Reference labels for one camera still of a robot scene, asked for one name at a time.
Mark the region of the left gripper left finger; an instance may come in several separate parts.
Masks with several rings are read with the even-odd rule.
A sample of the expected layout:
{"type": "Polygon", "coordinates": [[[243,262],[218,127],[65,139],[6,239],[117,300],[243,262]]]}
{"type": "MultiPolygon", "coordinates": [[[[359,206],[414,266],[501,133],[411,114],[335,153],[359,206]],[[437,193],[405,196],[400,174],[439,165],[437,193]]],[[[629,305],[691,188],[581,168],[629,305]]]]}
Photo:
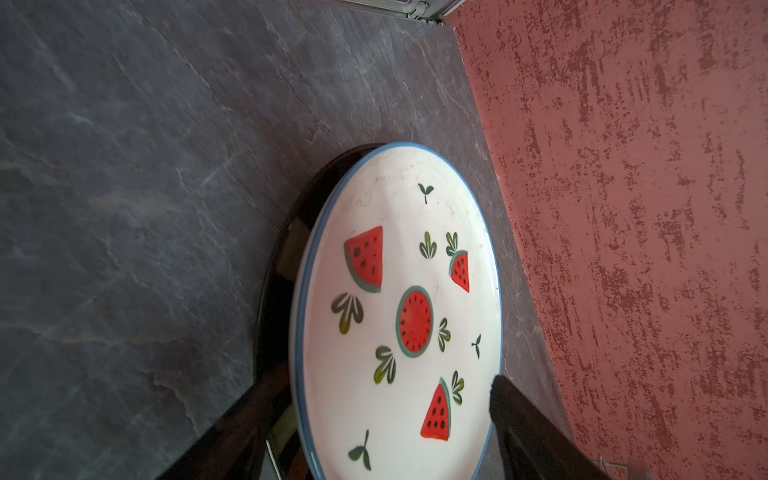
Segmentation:
{"type": "Polygon", "coordinates": [[[289,393],[289,372],[279,365],[254,383],[176,462],[162,479],[257,479],[266,439],[289,393]]]}

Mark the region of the watermelon pattern plate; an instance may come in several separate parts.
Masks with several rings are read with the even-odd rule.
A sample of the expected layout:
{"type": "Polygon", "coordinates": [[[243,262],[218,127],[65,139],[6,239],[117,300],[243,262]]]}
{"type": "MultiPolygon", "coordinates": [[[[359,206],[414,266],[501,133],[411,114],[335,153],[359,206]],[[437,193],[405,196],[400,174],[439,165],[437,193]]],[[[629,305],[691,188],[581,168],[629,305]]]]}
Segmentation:
{"type": "Polygon", "coordinates": [[[501,370],[499,269],[479,203],[433,150],[387,144],[336,184],[291,309],[291,390],[317,479],[472,479],[501,370]]]}

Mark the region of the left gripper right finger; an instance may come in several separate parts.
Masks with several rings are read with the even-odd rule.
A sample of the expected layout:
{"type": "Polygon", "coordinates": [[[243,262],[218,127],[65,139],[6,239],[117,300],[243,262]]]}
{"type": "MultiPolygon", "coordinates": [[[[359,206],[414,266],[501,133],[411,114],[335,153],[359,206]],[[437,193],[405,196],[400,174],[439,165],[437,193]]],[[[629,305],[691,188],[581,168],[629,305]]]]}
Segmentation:
{"type": "Polygon", "coordinates": [[[506,377],[494,378],[489,413],[506,479],[606,479],[506,377]]]}

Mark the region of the dark striped rim plate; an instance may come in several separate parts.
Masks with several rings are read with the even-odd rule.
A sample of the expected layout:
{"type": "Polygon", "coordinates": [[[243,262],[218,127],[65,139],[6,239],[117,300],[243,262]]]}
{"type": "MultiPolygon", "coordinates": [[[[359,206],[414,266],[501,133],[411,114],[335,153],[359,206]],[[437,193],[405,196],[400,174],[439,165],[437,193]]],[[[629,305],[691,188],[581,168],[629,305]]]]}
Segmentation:
{"type": "MultiPolygon", "coordinates": [[[[336,184],[377,143],[355,147],[333,159],[308,182],[278,234],[270,256],[257,310],[254,378],[261,379],[275,367],[289,372],[290,316],[298,270],[320,211],[336,184]]],[[[292,403],[291,388],[285,386],[271,401],[270,429],[265,437],[269,469],[279,479],[311,479],[292,403]]]]}

